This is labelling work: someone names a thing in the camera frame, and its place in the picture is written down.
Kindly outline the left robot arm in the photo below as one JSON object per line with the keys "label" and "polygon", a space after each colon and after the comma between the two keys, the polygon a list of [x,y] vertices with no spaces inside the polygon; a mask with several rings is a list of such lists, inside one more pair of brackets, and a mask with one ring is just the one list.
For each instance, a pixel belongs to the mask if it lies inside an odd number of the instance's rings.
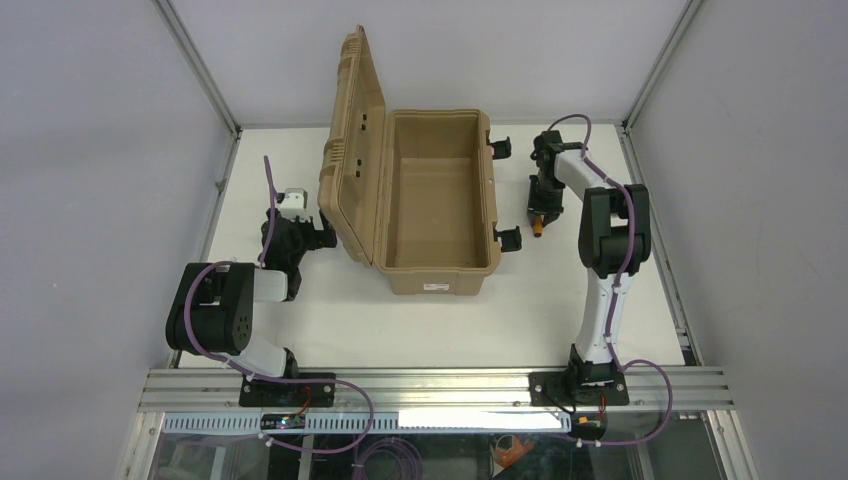
{"label": "left robot arm", "polygon": [[324,215],[312,217],[269,212],[261,226],[259,266],[221,261],[185,266],[165,324],[173,350],[205,356],[241,371],[248,378],[298,379],[291,350],[253,332],[257,303],[293,301],[302,284],[300,264],[310,251],[334,248],[335,230]]}

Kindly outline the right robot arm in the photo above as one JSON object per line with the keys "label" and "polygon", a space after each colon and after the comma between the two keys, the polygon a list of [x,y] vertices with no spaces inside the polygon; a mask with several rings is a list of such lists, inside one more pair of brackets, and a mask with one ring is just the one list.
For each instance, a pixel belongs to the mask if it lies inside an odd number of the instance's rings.
{"label": "right robot arm", "polygon": [[625,298],[651,255],[650,196],[642,184],[623,185],[591,158],[583,142],[565,142],[549,129],[533,141],[527,217],[535,236],[564,211],[563,196],[581,201],[578,255],[587,271],[583,320],[561,372],[529,375],[531,403],[571,409],[625,405],[628,392],[617,355]]}

